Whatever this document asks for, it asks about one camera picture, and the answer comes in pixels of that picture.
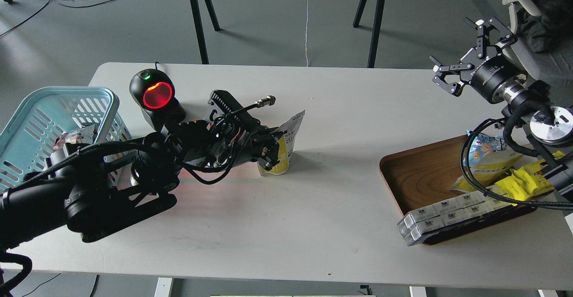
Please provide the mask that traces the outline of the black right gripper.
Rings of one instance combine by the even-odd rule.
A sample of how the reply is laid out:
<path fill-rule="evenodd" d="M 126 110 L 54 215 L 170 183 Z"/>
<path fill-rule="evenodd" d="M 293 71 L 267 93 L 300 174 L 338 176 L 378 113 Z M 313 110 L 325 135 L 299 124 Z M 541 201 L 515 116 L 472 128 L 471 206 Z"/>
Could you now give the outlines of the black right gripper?
<path fill-rule="evenodd" d="M 491 104 L 502 101 L 511 103 L 525 90 L 522 83 L 526 78 L 526 71 L 516 66 L 516 60 L 506 50 L 517 42 L 516 34 L 496 17 L 476 22 L 466 17 L 465 23 L 477 32 L 475 47 L 464 55 L 465 63 L 443 65 L 434 56 L 429 56 L 434 63 L 432 82 L 447 93 L 459 97 L 469 82 L 461 78 L 462 72 L 474 69 L 474 64 L 470 63 L 473 58 L 485 60 L 487 48 L 495 47 L 497 56 L 487 58 L 472 72 L 470 86 Z"/>

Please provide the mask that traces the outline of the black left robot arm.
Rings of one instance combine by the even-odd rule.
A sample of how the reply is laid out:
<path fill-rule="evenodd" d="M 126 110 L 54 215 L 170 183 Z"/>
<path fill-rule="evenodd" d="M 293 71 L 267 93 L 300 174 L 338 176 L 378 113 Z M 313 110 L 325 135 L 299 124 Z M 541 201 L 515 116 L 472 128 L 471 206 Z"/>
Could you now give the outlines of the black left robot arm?
<path fill-rule="evenodd" d="M 1 261 L 22 267 L 1 282 L 1 295 L 9 297 L 31 272 L 29 257 L 8 252 L 24 242 L 67 226 L 92 243 L 167 211 L 177 202 L 172 191 L 181 170 L 205 185 L 247 162 L 271 170 L 280 162 L 281 132 L 249 111 L 275 101 L 269 95 L 243 107 L 231 93 L 215 90 L 210 103 L 222 113 L 213 121 L 166 124 L 165 134 L 125 142 L 64 144 L 47 169 L 1 195 Z"/>

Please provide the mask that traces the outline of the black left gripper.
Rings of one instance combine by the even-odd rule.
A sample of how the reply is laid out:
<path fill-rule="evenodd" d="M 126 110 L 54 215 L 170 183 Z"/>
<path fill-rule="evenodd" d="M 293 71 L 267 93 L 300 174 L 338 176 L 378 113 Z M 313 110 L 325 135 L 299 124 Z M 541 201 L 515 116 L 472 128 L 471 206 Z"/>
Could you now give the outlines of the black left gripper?
<path fill-rule="evenodd" d="M 269 95 L 243 107 L 230 92 L 212 91 L 207 118 L 181 124 L 184 133 L 179 137 L 179 159 L 205 172 L 246 162 L 257 162 L 270 171 L 280 162 L 282 132 L 262 125 L 249 111 L 275 102 L 276 98 Z"/>

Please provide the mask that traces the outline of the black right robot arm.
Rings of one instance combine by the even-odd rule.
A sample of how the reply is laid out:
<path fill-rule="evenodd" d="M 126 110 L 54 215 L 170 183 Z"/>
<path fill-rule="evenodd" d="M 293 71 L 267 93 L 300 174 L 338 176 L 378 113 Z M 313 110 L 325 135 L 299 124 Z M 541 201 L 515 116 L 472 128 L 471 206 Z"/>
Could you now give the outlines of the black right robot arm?
<path fill-rule="evenodd" d="M 503 118 L 486 119 L 471 130 L 460 152 L 463 178 L 483 195 L 503 202 L 571 211 L 572 154 L 557 156 L 550 148 L 572 146 L 572 109 L 553 105 L 544 93 L 543 81 L 524 85 L 526 71 L 503 54 L 517 37 L 499 19 L 465 21 L 477 33 L 475 46 L 456 64 L 444 65 L 431 56 L 435 73 L 432 81 L 456 97 L 470 86 L 488 103 L 506 102 L 507 106 Z M 479 183 L 469 166 L 469 145 L 491 125 L 503 128 L 503 138 L 512 150 L 537 159 L 530 167 L 513 170 L 497 181 L 496 186 L 507 193 L 506 197 Z"/>

